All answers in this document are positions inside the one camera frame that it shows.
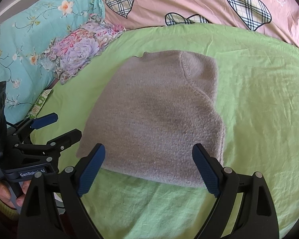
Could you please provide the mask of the person's left hand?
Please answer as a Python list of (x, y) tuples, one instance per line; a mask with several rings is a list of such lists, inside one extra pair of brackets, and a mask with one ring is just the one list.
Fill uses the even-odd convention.
[[(23, 202), (24, 202), (27, 190), (29, 188), (29, 185), (30, 185), (30, 180), (24, 181), (21, 185), (21, 189), (23, 192), (22, 192), (21, 196), (16, 199), (16, 204), (20, 207), (23, 206)], [(0, 200), (5, 205), (7, 205), (11, 208), (15, 208), (14, 203), (11, 201), (11, 193), (10, 193), (9, 189), (2, 182), (0, 182)]]

